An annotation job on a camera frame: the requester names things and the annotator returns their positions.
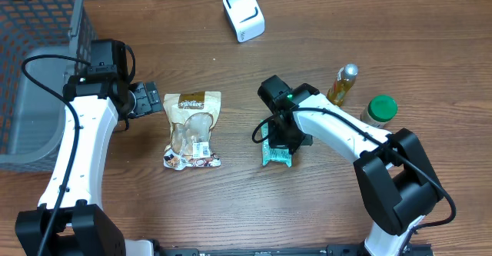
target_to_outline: teal package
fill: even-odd
[[[268,123],[261,126],[261,137],[266,138],[268,135]],[[263,152],[263,166],[267,165],[269,161],[277,161],[285,163],[289,168],[292,166],[292,155],[289,154],[288,148],[271,148],[268,144],[268,138],[263,141],[261,146]]]

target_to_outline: white plastic box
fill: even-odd
[[[264,17],[256,0],[222,0],[224,13],[239,42],[246,42],[264,32]]]

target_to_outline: bottle cap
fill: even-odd
[[[357,74],[359,73],[359,68],[355,64],[348,64],[344,67],[344,78],[345,79],[352,79],[357,77]]]
[[[397,102],[389,95],[378,95],[369,103],[369,115],[379,122],[390,121],[398,111]]]

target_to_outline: amber liquid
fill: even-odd
[[[339,75],[333,83],[333,87],[328,91],[326,97],[334,105],[341,106],[344,103],[345,95],[348,93],[348,90],[352,88],[354,83],[355,78],[348,80],[345,79],[343,75]]]

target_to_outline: bottle of amber liquid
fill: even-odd
[[[336,106],[341,106],[345,95],[352,88],[359,73],[359,68],[354,64],[348,64],[340,69],[337,79],[328,91],[326,97]]]

